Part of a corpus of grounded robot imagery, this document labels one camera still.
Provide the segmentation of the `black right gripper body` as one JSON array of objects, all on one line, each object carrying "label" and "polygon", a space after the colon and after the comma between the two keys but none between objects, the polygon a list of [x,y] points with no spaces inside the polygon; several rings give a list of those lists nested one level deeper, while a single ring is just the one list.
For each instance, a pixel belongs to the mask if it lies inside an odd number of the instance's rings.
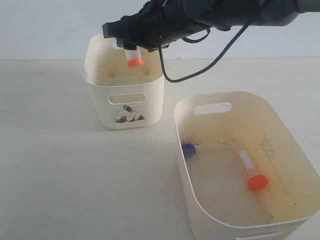
[{"label": "black right gripper body", "polygon": [[196,44],[206,39],[210,27],[189,17],[186,4],[192,8],[189,0],[150,0],[133,15],[125,15],[120,21],[124,25],[124,35],[119,45],[124,48],[124,41],[136,44],[137,48],[167,48],[177,40]]}]

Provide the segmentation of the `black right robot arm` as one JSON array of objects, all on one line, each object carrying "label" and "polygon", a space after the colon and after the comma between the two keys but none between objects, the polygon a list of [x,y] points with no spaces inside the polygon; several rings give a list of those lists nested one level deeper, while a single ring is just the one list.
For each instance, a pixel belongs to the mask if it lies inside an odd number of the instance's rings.
[{"label": "black right robot arm", "polygon": [[117,37],[153,51],[210,28],[285,26],[299,14],[319,10],[318,0],[151,0],[120,19]]}]

